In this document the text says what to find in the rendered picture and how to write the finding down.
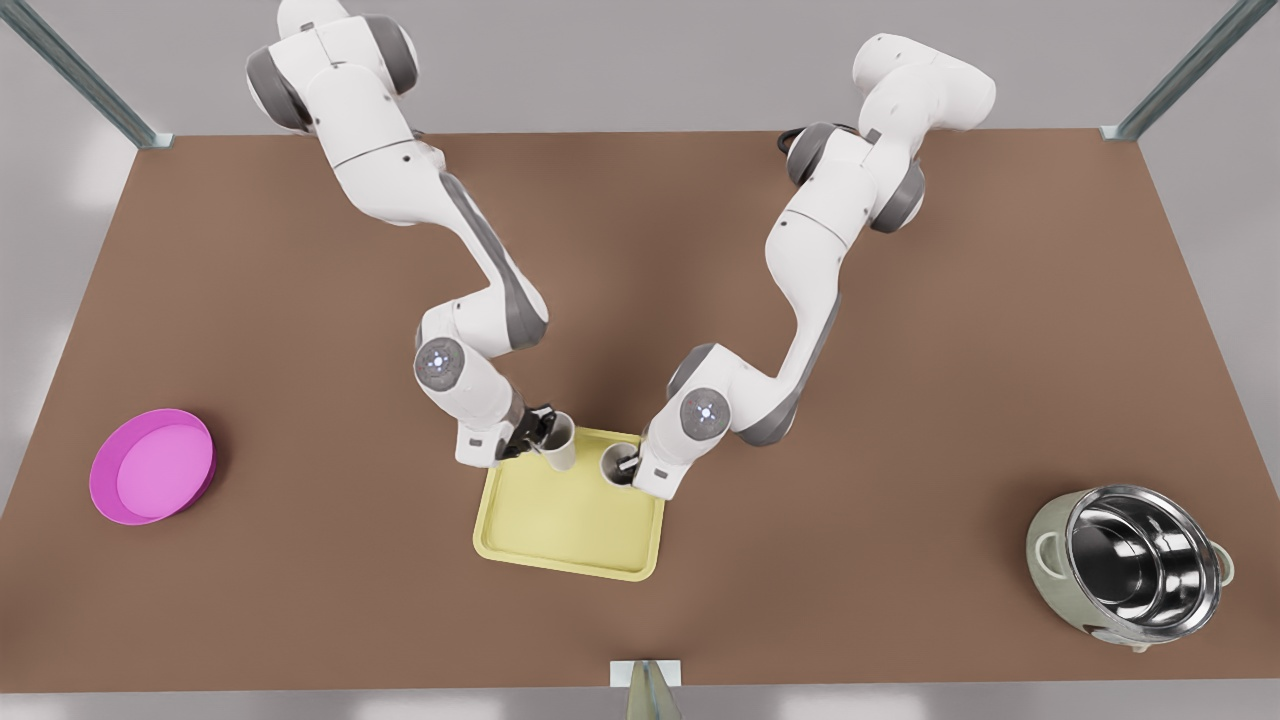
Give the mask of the yellow square tray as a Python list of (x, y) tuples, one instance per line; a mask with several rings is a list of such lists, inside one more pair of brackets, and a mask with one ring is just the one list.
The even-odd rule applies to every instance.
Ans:
[(539, 455), (504, 460), (486, 474), (474, 548), (490, 560), (643, 582), (657, 568), (662, 500), (609, 483), (600, 460), (639, 436), (581, 428), (575, 465), (556, 471)]

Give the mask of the pink round bowl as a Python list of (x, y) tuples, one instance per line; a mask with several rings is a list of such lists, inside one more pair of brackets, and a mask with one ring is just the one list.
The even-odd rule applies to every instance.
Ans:
[(138, 527), (183, 512), (218, 468), (212, 434), (195, 414), (155, 409), (118, 427), (90, 469), (90, 497), (110, 521)]

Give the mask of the green cooker with steel pot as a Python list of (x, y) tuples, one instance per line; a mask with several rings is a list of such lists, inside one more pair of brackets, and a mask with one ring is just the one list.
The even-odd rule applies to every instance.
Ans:
[(1025, 539), (1037, 591), (1066, 624), (1137, 653), (1203, 628), (1236, 575), (1180, 505), (1133, 484), (1048, 501)]

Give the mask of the silver frame post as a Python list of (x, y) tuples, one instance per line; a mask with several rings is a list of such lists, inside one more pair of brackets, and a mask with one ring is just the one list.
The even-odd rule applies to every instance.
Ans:
[(1106, 142), (1135, 142), (1161, 119), (1280, 0), (1235, 0), (1175, 67), (1117, 123), (1101, 126)]
[(26, 0), (0, 0), (0, 20), (136, 149), (169, 149), (173, 145), (174, 135), (152, 129)]
[(672, 689), (682, 685), (680, 660), (614, 660), (611, 688), (626, 687), (625, 720), (684, 720)]

